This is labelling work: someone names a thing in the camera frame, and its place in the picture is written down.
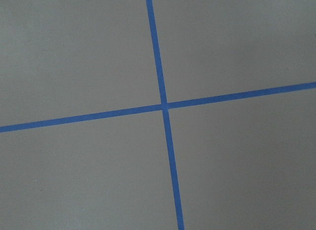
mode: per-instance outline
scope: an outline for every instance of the blue line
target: blue line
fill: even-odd
[[[316,82],[311,83],[302,83],[296,85],[289,85],[283,87],[276,87],[276,88],[267,88],[267,89],[260,89],[242,93],[233,93],[227,95],[220,95],[214,97],[207,97],[207,98],[198,98],[198,99],[191,99],[186,101],[179,101],[168,103],[169,109],[174,108],[182,108],[182,107],[189,107],[189,106],[196,106],[202,104],[209,104],[209,103],[218,103],[236,99],[244,99],[244,98],[252,98],[252,97],[259,97],[271,94],[278,94],[278,93],[288,93],[293,91],[305,90],[305,89],[312,89],[316,88]]]
[[[146,0],[146,5],[147,5],[148,20],[149,20],[150,31],[152,35],[153,50],[154,50],[156,71],[157,71],[157,77],[158,77],[162,116],[163,116],[164,131],[166,135],[166,142],[167,142],[167,149],[168,149],[169,166],[170,166],[170,172],[171,172],[171,181],[172,181],[173,197],[174,197],[174,203],[175,203],[175,209],[176,209],[176,215],[177,215],[178,230],[184,230],[177,167],[176,167],[176,161],[175,161],[175,155],[174,155],[171,124],[170,124],[170,118],[169,118],[166,89],[164,85],[163,70],[162,70],[157,29],[156,29],[156,23],[155,23],[153,1]]]
[[[145,106],[145,107],[109,111],[109,112],[103,112],[103,113],[94,113],[94,114],[87,114],[87,115],[70,116],[70,117],[65,117],[65,118],[57,118],[57,119],[51,119],[51,120],[35,121],[35,122],[29,122],[29,123],[23,123],[23,124],[1,126],[0,133],[15,131],[15,130],[45,127],[45,126],[51,126],[51,125],[74,123],[74,122],[80,122],[80,121],[86,121],[86,120],[103,119],[103,118],[109,118],[109,117],[115,117],[115,116],[121,116],[121,115],[147,113],[147,112],[160,111],[160,110],[161,110],[161,105],[159,104],[159,105],[150,105],[150,106]]]

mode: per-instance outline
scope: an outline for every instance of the gray surface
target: gray surface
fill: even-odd
[[[145,0],[0,0],[0,125],[158,104]]]
[[[316,81],[316,0],[153,0],[169,101]]]
[[[0,134],[0,229],[175,230],[162,115]]]
[[[186,230],[316,229],[316,90],[171,110]]]

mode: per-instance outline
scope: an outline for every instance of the horizontal blue line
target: horizontal blue line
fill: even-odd
[[[219,95],[219,96],[207,97],[207,98],[197,98],[197,99],[191,99],[191,100],[180,101],[180,102],[173,102],[173,103],[168,103],[168,108],[169,109],[182,108],[182,107],[196,106],[196,105],[209,104],[209,103],[218,103],[218,102],[224,102],[224,101],[230,101],[230,100],[236,100],[236,99],[252,98],[252,97],[278,94],[278,93],[287,93],[287,92],[312,89],[312,88],[316,88],[316,82],[302,83],[302,84],[289,85],[289,86],[276,87],[276,88],[260,89],[260,90],[242,92],[242,93],[232,93],[232,94]]]
[[[70,117],[65,117],[65,118],[57,118],[57,119],[51,119],[51,120],[34,121],[34,122],[23,123],[23,124],[1,126],[0,133],[15,131],[15,130],[45,127],[45,126],[51,126],[51,125],[74,123],[74,122],[80,122],[80,121],[86,121],[86,120],[103,119],[103,118],[109,118],[109,117],[115,117],[115,116],[121,116],[121,115],[147,113],[147,112],[160,111],[160,110],[161,110],[161,105],[158,104],[158,105],[150,105],[150,106],[145,106],[145,107],[109,111],[109,112],[103,112],[103,113],[94,113],[94,114],[87,114],[87,115],[70,116]]]

